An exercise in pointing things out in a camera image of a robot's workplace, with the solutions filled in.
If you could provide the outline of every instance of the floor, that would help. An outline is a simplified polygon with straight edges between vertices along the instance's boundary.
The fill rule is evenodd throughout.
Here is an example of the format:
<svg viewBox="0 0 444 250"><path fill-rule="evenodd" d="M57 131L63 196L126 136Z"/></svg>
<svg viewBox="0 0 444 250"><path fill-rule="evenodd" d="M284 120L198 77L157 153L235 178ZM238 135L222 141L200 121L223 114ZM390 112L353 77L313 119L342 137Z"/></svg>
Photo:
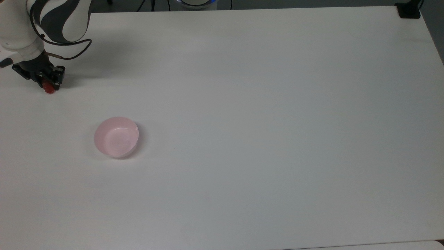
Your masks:
<svg viewBox="0 0 444 250"><path fill-rule="evenodd" d="M93 12L135 12L143 0L92 0ZM155 0L146 0L140 11L151 11ZM178 10L175 0L169 0L171 11ZM406 0L233 0L233 9L265 9L265 8L314 8L314 7L346 7L346 6L383 6L394 5ZM218 9L230 9L230 0L219 0ZM167 0L155 1L154 11L168 11ZM444 62L444 0L424 0L421 13L432 35L441 60Z"/></svg>

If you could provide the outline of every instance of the plastic bowl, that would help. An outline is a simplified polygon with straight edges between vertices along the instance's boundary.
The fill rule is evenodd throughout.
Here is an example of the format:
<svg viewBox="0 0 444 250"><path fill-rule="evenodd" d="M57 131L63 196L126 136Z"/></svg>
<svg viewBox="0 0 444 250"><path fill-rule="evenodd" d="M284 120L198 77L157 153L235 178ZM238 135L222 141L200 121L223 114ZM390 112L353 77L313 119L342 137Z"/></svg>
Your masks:
<svg viewBox="0 0 444 250"><path fill-rule="evenodd" d="M113 117L100 124L94 134L94 143L103 154L114 158L128 156L139 139L137 125L126 117Z"/></svg>

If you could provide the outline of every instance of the white table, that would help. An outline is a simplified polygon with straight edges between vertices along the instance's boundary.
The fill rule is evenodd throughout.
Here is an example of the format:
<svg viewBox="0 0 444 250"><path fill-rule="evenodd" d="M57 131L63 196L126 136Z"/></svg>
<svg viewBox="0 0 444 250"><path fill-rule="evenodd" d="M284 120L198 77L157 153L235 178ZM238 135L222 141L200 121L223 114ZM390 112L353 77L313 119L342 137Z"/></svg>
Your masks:
<svg viewBox="0 0 444 250"><path fill-rule="evenodd" d="M2 250L444 238L444 67L395 7L92 14L47 95L0 71ZM75 54L80 48L50 52ZM125 160L94 146L138 124Z"/></svg>

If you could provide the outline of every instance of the robotic arm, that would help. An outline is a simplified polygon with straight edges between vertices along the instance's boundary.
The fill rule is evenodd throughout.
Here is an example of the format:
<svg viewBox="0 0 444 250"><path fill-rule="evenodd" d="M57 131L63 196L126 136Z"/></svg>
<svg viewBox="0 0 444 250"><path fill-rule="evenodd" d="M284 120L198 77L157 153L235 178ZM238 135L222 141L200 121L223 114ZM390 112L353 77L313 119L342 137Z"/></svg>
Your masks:
<svg viewBox="0 0 444 250"><path fill-rule="evenodd" d="M53 93L63 81L65 68L55 67L48 56L74 59L91 40L80 40L89 24L91 0L0 0L0 68L12 65L23 78ZM38 25L52 40L37 33ZM44 41L74 45L89 41L77 56L64 58L47 53Z"/></svg>

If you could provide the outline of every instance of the red object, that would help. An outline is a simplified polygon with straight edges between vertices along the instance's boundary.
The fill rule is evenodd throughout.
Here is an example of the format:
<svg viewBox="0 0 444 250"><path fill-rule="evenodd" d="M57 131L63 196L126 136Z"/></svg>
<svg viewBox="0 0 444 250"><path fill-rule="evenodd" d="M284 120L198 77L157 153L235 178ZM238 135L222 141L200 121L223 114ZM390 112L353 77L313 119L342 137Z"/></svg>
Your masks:
<svg viewBox="0 0 444 250"><path fill-rule="evenodd" d="M43 86L43 89L45 90L45 92L48 94L52 94L56 91L54 89L54 87L52 86L51 82L46 79L42 80L42 86Z"/></svg>

